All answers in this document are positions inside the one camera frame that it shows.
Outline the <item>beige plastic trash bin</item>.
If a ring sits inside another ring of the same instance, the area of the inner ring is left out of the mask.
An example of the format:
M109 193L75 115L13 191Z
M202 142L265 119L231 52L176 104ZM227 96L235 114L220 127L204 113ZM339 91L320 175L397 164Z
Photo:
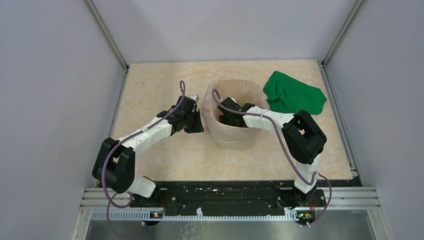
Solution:
M230 150L247 150L252 148L260 133L258 128L234 127L222 125L210 130L212 140L221 148Z

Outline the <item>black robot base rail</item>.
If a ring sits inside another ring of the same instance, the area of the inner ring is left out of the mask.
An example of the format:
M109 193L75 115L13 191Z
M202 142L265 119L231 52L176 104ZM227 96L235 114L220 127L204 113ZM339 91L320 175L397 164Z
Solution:
M160 181L149 198L133 194L132 208L160 208L167 217L283 216L289 210L325 207L324 191L303 194L293 180Z

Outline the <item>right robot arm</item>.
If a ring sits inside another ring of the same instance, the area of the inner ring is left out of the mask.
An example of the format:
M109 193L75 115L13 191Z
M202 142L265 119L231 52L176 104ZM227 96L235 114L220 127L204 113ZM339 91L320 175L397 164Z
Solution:
M219 121L239 128L275 132L284 155L296 177L289 193L282 196L282 205L291 209L307 206L317 187L318 165L327 137L305 110L280 113L251 103L240 106L233 98L218 104L222 112Z

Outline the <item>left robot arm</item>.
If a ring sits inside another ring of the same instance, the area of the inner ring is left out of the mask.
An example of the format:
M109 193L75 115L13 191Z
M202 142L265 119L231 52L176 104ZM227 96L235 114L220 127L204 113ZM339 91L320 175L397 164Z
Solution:
M92 176L118 194L141 196L149 207L160 202L157 185L145 176L136 176L135 160L157 142L179 131L202 133L204 128L198 107L198 95L178 98L177 104L164 110L145 126L119 139L105 139L99 149Z

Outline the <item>pink plastic trash bag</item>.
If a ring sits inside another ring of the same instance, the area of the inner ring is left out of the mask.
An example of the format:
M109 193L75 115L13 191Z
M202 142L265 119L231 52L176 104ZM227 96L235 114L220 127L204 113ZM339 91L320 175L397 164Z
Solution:
M206 132L221 148L252 148L262 130L247 127L240 112L253 106L270 108L258 83L243 79L213 81L205 91L200 109Z

